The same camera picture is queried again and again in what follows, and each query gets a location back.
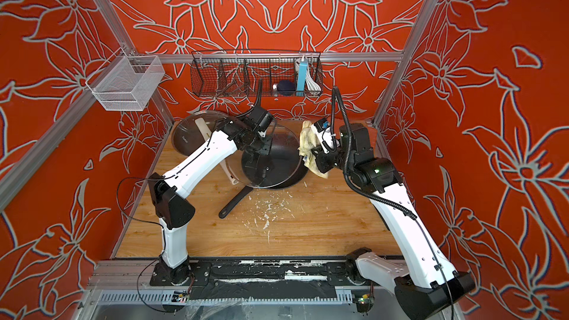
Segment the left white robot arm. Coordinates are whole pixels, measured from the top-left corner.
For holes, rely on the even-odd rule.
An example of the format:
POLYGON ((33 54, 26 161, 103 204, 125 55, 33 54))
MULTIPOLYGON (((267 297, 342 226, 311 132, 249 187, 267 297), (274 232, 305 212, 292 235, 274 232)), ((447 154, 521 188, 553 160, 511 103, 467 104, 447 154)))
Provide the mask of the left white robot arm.
POLYGON ((149 178, 152 203, 162 228, 159 266, 170 284, 183 285, 191 278, 187 228, 196 209, 187 198, 207 174, 235 152, 267 155, 271 146, 268 130, 273 121, 272 114, 261 107, 219 119, 210 136, 189 157, 165 174, 154 173, 149 178))

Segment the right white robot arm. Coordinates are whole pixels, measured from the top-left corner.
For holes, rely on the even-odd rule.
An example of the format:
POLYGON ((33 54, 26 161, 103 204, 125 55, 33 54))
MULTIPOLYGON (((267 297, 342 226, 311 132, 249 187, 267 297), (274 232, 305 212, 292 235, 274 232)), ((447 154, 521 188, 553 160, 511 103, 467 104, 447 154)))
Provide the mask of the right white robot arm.
POLYGON ((370 200, 405 261, 396 265, 362 247, 348 256, 352 274, 394 295, 409 319, 463 319, 456 303, 475 288, 474 279, 436 245, 394 164, 375 156, 367 127, 347 124, 334 134, 332 124, 321 119, 309 131, 318 171, 342 171, 348 187, 370 200))

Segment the glass pot lid black knob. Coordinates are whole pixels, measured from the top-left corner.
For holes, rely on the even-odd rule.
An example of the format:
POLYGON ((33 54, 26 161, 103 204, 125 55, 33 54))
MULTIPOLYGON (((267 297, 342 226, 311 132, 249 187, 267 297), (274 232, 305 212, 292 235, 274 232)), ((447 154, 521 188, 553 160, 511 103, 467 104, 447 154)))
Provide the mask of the glass pot lid black knob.
POLYGON ((252 188, 274 188, 288 182, 302 167, 299 137, 279 121, 272 122, 268 131, 273 137, 269 161, 249 164, 248 151, 238 150, 225 159, 228 170, 239 182, 252 188))

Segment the yellow cleaning cloth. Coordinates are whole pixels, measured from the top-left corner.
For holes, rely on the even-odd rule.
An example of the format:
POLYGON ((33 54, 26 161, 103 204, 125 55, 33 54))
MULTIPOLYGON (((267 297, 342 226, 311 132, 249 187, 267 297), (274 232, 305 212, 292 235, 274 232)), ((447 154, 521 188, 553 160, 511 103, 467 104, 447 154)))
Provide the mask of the yellow cleaning cloth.
POLYGON ((316 156, 312 152, 312 149, 320 146, 317 135, 313 132, 313 126, 314 124, 309 120, 305 120, 302 123, 302 130, 299 134, 299 155, 302 157, 304 166, 310 172, 320 178, 327 179, 329 173, 323 173, 318 169, 316 156))

